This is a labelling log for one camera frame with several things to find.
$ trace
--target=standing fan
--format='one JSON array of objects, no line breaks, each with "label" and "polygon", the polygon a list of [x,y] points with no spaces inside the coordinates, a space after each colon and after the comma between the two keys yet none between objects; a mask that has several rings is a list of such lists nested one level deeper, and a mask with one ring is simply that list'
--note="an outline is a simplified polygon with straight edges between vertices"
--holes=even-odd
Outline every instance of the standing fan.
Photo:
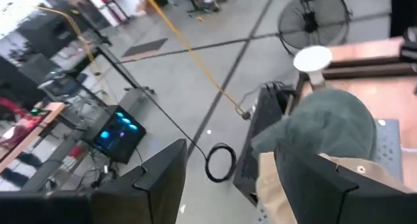
[{"label": "standing fan", "polygon": [[302,49],[344,43],[349,22],[344,0],[292,0],[278,20],[278,38],[293,55],[287,46]]}]

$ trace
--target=green cloth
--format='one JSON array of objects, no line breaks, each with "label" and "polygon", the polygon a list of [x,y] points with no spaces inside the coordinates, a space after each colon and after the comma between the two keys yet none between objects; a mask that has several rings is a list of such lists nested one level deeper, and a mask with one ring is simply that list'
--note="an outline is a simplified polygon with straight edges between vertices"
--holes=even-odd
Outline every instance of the green cloth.
[{"label": "green cloth", "polygon": [[290,116],[252,139],[253,155],[274,151],[278,142],[314,154],[369,159],[376,126],[371,113],[354,95],[337,89],[315,91]]}]

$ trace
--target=yellow cable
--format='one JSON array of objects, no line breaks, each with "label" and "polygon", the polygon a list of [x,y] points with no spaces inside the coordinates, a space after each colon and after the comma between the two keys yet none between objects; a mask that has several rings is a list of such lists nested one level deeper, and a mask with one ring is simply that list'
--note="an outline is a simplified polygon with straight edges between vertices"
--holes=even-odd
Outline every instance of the yellow cable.
[{"label": "yellow cable", "polygon": [[232,99],[220,86],[217,84],[217,82],[214,80],[214,78],[211,76],[209,71],[204,67],[203,62],[201,61],[200,57],[193,51],[193,49],[190,47],[190,45],[185,41],[185,39],[182,37],[181,33],[174,27],[174,25],[170,22],[170,20],[167,18],[167,16],[162,12],[161,8],[158,6],[158,4],[154,0],[148,0],[152,7],[157,11],[157,13],[162,17],[162,19],[165,21],[165,23],[168,25],[168,27],[177,35],[178,39],[182,43],[182,45],[188,50],[190,55],[194,58],[200,69],[205,73],[205,75],[208,77],[210,82],[224,95],[227,99],[235,106],[235,109],[238,111],[240,115],[242,115],[245,111],[237,104],[237,102]]},{"label": "yellow cable", "polygon": [[[91,66],[91,68],[92,68],[92,70],[93,70],[93,73],[100,73],[100,74],[103,74],[102,72],[101,72],[101,69],[100,69],[100,67],[98,67],[98,65],[97,65],[97,63],[96,63],[96,61],[95,61],[95,59],[94,59],[94,55],[93,55],[93,53],[91,53],[91,49],[90,49],[90,46],[88,45],[88,42],[83,38],[83,35],[82,35],[82,32],[81,32],[81,30],[79,29],[79,27],[78,27],[78,25],[77,25],[77,23],[74,21],[74,19],[72,19],[72,17],[70,16],[70,15],[68,15],[67,13],[64,13],[64,12],[60,12],[60,11],[58,11],[58,10],[54,10],[54,9],[50,9],[50,8],[46,8],[46,7],[39,7],[39,6],[32,6],[32,7],[34,7],[34,8],[37,8],[37,9],[40,9],[40,10],[45,10],[45,11],[48,11],[48,12],[52,12],[52,13],[56,13],[56,14],[59,14],[59,15],[62,15],[63,17],[65,17],[65,19],[69,22],[69,24],[71,25],[71,27],[73,28],[73,30],[74,30],[74,32],[77,34],[77,36],[78,36],[78,39],[80,39],[81,40],[81,42],[83,43],[83,49],[84,49],[84,51],[86,52],[86,54],[87,54],[87,57],[89,58],[89,60],[90,60],[90,63],[91,64],[93,64],[92,66]],[[98,83],[99,81],[101,81],[101,79],[99,80],[95,75],[93,75],[94,76],[94,78],[96,79],[96,82]]]}]

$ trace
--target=concrete floor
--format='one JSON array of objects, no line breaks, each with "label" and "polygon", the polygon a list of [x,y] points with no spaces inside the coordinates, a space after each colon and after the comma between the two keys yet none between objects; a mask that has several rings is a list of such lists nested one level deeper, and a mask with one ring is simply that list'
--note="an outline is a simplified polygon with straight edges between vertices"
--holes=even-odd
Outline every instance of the concrete floor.
[{"label": "concrete floor", "polygon": [[[229,0],[222,5],[219,14],[204,16],[205,21],[188,17],[185,10],[190,9],[186,1],[178,7],[168,6],[164,10],[168,18],[177,26],[190,43],[191,47],[205,46],[219,42],[247,38],[255,27],[268,0]],[[280,12],[290,0],[273,0],[255,35],[265,35],[277,31],[277,19]],[[353,12],[348,43],[363,42],[388,38],[390,18],[390,0],[345,0]],[[122,55],[130,46],[143,44],[160,38],[168,38],[161,52],[179,51],[184,47],[176,39],[164,22],[157,16],[138,18],[130,25],[119,29],[122,33],[111,38],[114,46],[111,50]],[[227,79],[231,67],[245,42],[235,42],[226,46],[200,49],[198,55],[208,71],[221,85]],[[111,91],[120,100],[123,87],[128,84],[108,64],[99,63],[105,70],[105,79]],[[207,111],[210,109],[218,90],[210,83],[204,73],[188,53],[178,53],[126,63],[125,66],[142,85],[155,89],[156,101],[177,122],[177,124],[194,138]],[[236,100],[256,88],[259,84],[277,79],[292,83],[295,72],[292,58],[288,56],[280,41],[269,36],[252,40],[241,62],[234,71],[226,91]],[[87,85],[94,85],[90,80]],[[243,104],[249,108],[257,95],[251,95]],[[146,127],[148,134],[139,144],[138,149],[144,160],[150,158],[170,142],[184,138],[181,132],[151,102],[136,116]],[[233,105],[224,97],[220,98],[214,108],[203,133],[196,142],[205,152],[215,143],[223,142],[233,147],[240,155],[249,122],[238,116]],[[121,167],[126,173],[140,164],[134,154],[128,165]],[[181,200],[185,206],[184,213],[179,213],[177,223],[255,223],[256,209],[234,187],[231,181],[221,184],[212,183],[204,172],[204,159],[198,150],[194,150],[188,160],[186,185]],[[91,161],[86,161],[77,174],[88,169]],[[216,154],[210,164],[214,175],[222,176],[230,166],[226,153]]]}]

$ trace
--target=computer case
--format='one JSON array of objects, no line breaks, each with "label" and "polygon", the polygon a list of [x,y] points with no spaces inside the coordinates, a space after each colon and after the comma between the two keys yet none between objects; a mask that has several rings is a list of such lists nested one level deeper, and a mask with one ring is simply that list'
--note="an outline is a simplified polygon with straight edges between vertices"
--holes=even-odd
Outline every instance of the computer case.
[{"label": "computer case", "polygon": [[145,134],[146,129],[121,106],[109,105],[101,109],[83,140],[114,162],[128,163]]},{"label": "computer case", "polygon": [[258,161],[252,154],[251,140],[258,133],[281,120],[283,111],[274,89],[262,88],[258,103],[246,136],[240,157],[237,161],[233,184],[251,202],[257,205],[255,183],[258,177]]}]

